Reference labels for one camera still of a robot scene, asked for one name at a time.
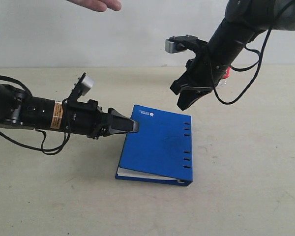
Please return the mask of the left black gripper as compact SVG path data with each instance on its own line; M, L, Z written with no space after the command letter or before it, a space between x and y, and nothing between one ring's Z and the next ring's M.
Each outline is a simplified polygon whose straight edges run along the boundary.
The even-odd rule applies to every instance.
M66 132L85 135L91 139L115 134L137 133L140 124L119 113L114 108L108 114L102 111L95 100L63 103L62 127Z

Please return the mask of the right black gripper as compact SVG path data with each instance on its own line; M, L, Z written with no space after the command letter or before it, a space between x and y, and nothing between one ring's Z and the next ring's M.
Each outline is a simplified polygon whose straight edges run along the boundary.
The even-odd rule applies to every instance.
M182 110L211 93L230 67L229 45L171 45L170 53L190 50L195 53L186 63L183 74L173 81L172 92L179 95L177 106Z

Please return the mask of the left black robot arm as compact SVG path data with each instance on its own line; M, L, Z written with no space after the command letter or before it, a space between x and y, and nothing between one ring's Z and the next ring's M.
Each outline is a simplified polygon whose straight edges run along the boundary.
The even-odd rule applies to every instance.
M95 100L78 100L93 85L94 80L84 73L67 98L55 101L33 96L18 80L0 75L0 128L68 132L91 139L137 133L137 121L113 108L105 113Z

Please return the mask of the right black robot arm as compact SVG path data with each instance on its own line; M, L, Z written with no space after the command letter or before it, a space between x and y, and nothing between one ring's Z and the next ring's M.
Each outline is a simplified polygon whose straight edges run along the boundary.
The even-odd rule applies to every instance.
M196 36L172 36L165 41L170 54L190 50L195 57L170 86L177 106L188 109L216 90L233 61L263 32L295 31L295 0L230 0L222 22L208 42Z

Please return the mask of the person's bare hand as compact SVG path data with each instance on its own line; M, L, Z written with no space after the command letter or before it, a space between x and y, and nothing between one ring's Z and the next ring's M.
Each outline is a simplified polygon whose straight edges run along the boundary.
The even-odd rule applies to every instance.
M119 0L68 0L69 2L95 12L105 12L107 9L120 11L122 8Z

